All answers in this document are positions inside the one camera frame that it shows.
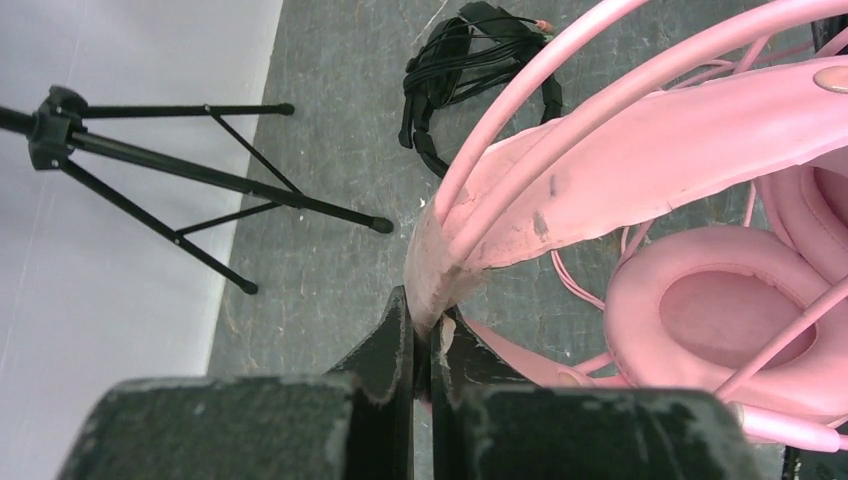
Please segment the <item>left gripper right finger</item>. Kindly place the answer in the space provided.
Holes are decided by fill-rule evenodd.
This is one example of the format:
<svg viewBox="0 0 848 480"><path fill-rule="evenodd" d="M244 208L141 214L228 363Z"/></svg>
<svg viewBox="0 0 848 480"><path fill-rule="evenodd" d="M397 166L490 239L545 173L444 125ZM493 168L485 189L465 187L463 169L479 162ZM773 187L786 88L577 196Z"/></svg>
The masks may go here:
<svg viewBox="0 0 848 480"><path fill-rule="evenodd" d="M755 479L730 411L696 390L543 387L457 309L431 337L438 479Z"/></svg>

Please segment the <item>pink headphones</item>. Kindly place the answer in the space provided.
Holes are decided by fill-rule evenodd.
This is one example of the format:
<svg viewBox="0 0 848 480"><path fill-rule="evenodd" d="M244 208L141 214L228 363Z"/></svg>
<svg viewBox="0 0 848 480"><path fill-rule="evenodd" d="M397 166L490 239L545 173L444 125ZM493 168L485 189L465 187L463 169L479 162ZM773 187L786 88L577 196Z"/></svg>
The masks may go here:
<svg viewBox="0 0 848 480"><path fill-rule="evenodd" d="M428 339L485 273L621 230L604 353L569 367L471 331L542 386L704 390L753 442L843 450L847 37L809 60L754 61L772 36L847 5L765 3L498 139L544 79L636 8L592 7L482 116L414 228L412 325Z"/></svg>

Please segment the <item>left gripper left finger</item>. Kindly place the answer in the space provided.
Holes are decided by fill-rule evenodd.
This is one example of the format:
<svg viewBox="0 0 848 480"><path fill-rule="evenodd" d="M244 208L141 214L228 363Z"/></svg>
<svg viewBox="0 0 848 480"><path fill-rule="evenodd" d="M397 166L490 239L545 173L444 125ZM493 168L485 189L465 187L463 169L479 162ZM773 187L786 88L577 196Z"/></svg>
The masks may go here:
<svg viewBox="0 0 848 480"><path fill-rule="evenodd" d="M410 479L414 332L380 324L322 374L148 378L90 410L62 479Z"/></svg>

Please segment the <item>black headphones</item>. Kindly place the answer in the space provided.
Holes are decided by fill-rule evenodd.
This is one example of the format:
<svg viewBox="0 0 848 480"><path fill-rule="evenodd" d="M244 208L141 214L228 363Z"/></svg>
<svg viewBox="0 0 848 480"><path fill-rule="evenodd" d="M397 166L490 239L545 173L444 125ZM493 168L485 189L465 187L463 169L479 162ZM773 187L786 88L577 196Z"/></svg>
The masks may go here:
<svg viewBox="0 0 848 480"><path fill-rule="evenodd" d="M439 157L430 134L433 114L511 82L553 33L545 20L516 16L485 1L468 3L440 22L406 64L399 144L444 177L449 163Z"/></svg>

